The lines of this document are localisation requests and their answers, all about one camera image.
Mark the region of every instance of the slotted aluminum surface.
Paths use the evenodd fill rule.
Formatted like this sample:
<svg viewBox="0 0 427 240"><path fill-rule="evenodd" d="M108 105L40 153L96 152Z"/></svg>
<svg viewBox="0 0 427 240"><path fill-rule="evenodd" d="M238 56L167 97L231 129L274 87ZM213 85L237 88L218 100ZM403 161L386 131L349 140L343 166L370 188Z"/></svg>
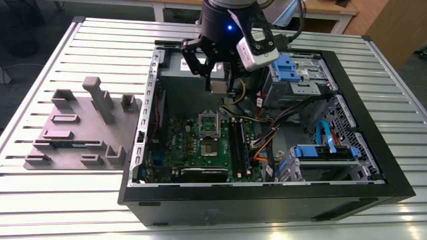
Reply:
<svg viewBox="0 0 427 240"><path fill-rule="evenodd" d="M0 238L426 239L426 110L377 47L359 36L305 33L291 47L337 52L417 192L399 204L334 222L146 227L118 205L120 171L23 168L55 90L71 89L76 96L88 96L82 82L90 75L100 77L100 88L112 97L131 93L143 98L155 40L181 41L197 38L198 32L190 24L95 18L72 23L0 137Z"/></svg>

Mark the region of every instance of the cable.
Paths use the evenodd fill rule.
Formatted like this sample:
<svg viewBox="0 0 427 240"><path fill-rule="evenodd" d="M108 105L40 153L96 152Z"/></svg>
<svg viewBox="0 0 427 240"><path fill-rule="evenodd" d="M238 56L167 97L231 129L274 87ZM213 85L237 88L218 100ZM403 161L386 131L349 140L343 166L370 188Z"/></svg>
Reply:
<svg viewBox="0 0 427 240"><path fill-rule="evenodd" d="M20 63L20 64L15 64L12 66L7 66L6 68L3 69L11 69L11 68L15 68L18 66L40 66L40 67L44 67L43 64L38 64L38 63Z"/></svg>
<svg viewBox="0 0 427 240"><path fill-rule="evenodd" d="M297 33L290 36L289 43L291 43L302 34L306 24L306 14L307 14L307 6L305 0L298 0L298 7L299 7L299 28Z"/></svg>
<svg viewBox="0 0 427 240"><path fill-rule="evenodd" d="M246 113L245 109L242 108L241 104L237 103L237 108L241 110L242 114L246 116L246 117L250 117L250 115Z"/></svg>
<svg viewBox="0 0 427 240"><path fill-rule="evenodd" d="M334 141L335 141L335 145L342 145L342 141L341 139L338 138L335 132L331 130L331 135L333 135L333 138L334 138Z"/></svg>
<svg viewBox="0 0 427 240"><path fill-rule="evenodd" d="M262 117L262 116L261 116L261 111L262 111L262 108L259 107L258 110L257 110L257 113L255 113L255 117L257 117L258 120L266 121L266 117ZM274 119L273 117L269 118L269 121L270 121L270 122L273 122L274 120L275 120L275 119Z"/></svg>
<svg viewBox="0 0 427 240"><path fill-rule="evenodd" d="M219 105L221 107L229 107L229 106L231 106L231 105L235 105L235 104L239 103L239 102L243 100L243 98L246 97L246 94L247 94L247 85L246 85L246 82L242 80L242 78L241 78L241 83L242 83L242 87L243 87L243 93L242 93L241 98L239 98L237 101L234 101L233 103L227 103L227 104Z"/></svg>
<svg viewBox="0 0 427 240"><path fill-rule="evenodd" d="M152 131L152 135L151 135L151 139L150 142L151 143L154 141L155 135L156 135L156 131L159 128L159 104L158 104L159 98L158 98L158 93L155 94L155 129Z"/></svg>
<svg viewBox="0 0 427 240"><path fill-rule="evenodd" d="M274 135L269 138L269 140L262 145L261 149L258 150L258 152L254 155L254 160L269 161L266 158L261 158L259 155L261 155L263 149L266 148L267 144L273 141L275 135L277 135L277 133L274 133Z"/></svg>
<svg viewBox="0 0 427 240"><path fill-rule="evenodd" d="M270 5L271 5L274 2L275 2L275 0L267 0L265 3L262 3L262 4L259 5L261 9L263 10L263 9L269 8Z"/></svg>
<svg viewBox="0 0 427 240"><path fill-rule="evenodd" d="M226 107L223 107L223 106L222 106L221 108L225 109L225 111L226 111L231 116L234 116L234 117L237 117L237 118L250 119L250 120L253 120L253 121L255 121L255 122L265 122L265 121L258 120L258 119L255 119L255 118L253 118L253 117L242 116L242 115L235 114L229 108L226 108Z"/></svg>
<svg viewBox="0 0 427 240"><path fill-rule="evenodd" d="M327 93L325 95L321 96L310 96L309 98L306 98L302 102L299 102L297 105L289 107L281 114L279 116L274 119L273 123L270 124L270 132L262 137L259 138L254 144L261 143L262 141L265 141L270 135L277 132L277 130L281 127L281 122L287 120L293 115L295 115L310 103L319 101L319 100L325 100L325 99L330 99L333 96L335 95L335 93Z"/></svg>

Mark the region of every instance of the black cable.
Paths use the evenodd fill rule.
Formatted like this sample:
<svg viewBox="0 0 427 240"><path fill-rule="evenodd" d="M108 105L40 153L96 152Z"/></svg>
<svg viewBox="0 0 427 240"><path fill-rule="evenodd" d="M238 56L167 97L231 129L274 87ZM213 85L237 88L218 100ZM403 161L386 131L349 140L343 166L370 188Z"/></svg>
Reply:
<svg viewBox="0 0 427 240"><path fill-rule="evenodd" d="M302 102L299 102L297 105L289 107L275 118L273 123L270 124L270 132L261 138L258 139L254 144L257 145L262 141L265 141L270 136L277 132L278 128L281 127L282 121L286 121L293 115L295 115L309 104L311 104L315 101L330 99L335 95L334 92L327 93L321 96L311 96L306 98Z"/></svg>
<svg viewBox="0 0 427 240"><path fill-rule="evenodd" d="M241 110L241 112L243 113L243 115L249 117L250 115L247 115L247 113L246 113L243 107L239 105L239 103L237 103L235 106L238 107L238 109Z"/></svg>
<svg viewBox="0 0 427 240"><path fill-rule="evenodd" d="M267 0L265 3L262 3L262 4L259 5L261 9L263 10L263 9L269 8L270 5L271 5L274 2L275 2L275 0Z"/></svg>
<svg viewBox="0 0 427 240"><path fill-rule="evenodd" d="M253 120L253 121L255 121L255 122L265 122L263 120L258 120L258 119L255 119L255 118L253 118L253 117L242 116L242 115L235 114L235 113L234 113L227 107L225 107L225 106L221 106L221 108L225 109L225 111L226 111L230 115L233 115L234 117L237 117L237 118L250 119L250 120Z"/></svg>
<svg viewBox="0 0 427 240"><path fill-rule="evenodd" d="M291 43L301 36L305 30L305 25L306 25L307 6L306 6L305 0L298 0L298 7L299 7L299 28L297 33L287 38L289 43Z"/></svg>
<svg viewBox="0 0 427 240"><path fill-rule="evenodd" d="M273 169L271 182L274 182L275 181L275 175L277 175L277 163L275 163L275 156L274 156L274 141L271 141L267 144L266 151L267 151L269 166Z"/></svg>

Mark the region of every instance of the table leg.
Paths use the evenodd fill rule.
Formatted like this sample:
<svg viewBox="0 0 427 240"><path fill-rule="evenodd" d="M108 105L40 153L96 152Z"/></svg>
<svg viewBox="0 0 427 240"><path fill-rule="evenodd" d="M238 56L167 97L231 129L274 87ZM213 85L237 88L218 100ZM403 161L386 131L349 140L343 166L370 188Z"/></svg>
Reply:
<svg viewBox="0 0 427 240"><path fill-rule="evenodd" d="M55 3L55 6L56 6L56 10L59 12L64 11L66 10L66 7L64 7L64 2L63 1L54 1Z"/></svg>
<svg viewBox="0 0 427 240"><path fill-rule="evenodd" d="M337 21L335 26L333 28L331 34L343 34L343 32L350 24L350 21L353 20L353 17L354 16L351 16L351 15L342 15L339 17L339 20Z"/></svg>
<svg viewBox="0 0 427 240"><path fill-rule="evenodd" d="M164 18L164 13L163 9L166 9L166 4L160 2L154 2L152 3L152 9L154 9L154 19L156 22L164 23L166 18Z"/></svg>
<svg viewBox="0 0 427 240"><path fill-rule="evenodd" d="M12 78L10 77L8 73L3 70L0 66L0 84L10 84L12 81Z"/></svg>

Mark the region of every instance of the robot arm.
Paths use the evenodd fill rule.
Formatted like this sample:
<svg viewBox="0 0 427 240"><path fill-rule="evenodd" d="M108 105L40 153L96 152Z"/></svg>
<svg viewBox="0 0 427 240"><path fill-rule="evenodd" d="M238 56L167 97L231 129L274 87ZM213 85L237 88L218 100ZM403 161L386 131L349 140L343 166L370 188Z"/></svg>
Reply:
<svg viewBox="0 0 427 240"><path fill-rule="evenodd" d="M279 58L278 40L287 45L281 34L275 39L262 8L257 0L203 0L202 33L198 39L185 39L182 54L193 74L206 78L206 90L211 91L211 72L217 62L230 64L227 89L237 78L271 64ZM253 32L254 25L262 29ZM197 50L206 54L206 62L197 58Z"/></svg>

